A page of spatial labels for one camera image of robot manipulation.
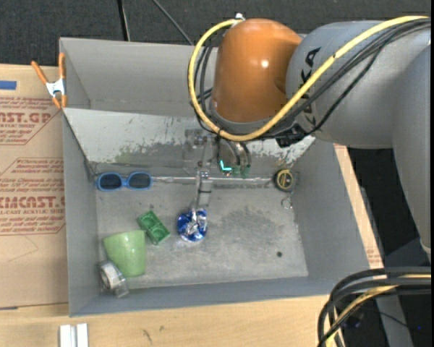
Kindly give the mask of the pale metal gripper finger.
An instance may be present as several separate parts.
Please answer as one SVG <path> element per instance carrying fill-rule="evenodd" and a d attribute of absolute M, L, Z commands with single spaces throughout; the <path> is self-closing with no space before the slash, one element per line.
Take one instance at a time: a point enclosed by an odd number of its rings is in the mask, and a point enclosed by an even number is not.
<path fill-rule="evenodd" d="M 197 209 L 199 205 L 200 182 L 201 182 L 201 172 L 198 171 L 195 176 L 195 188 L 194 188 L 193 199 L 191 202 L 192 209 Z"/>
<path fill-rule="evenodd" d="M 210 203 L 213 180 L 207 171 L 201 171 L 199 177 L 199 207 L 207 207 Z"/>

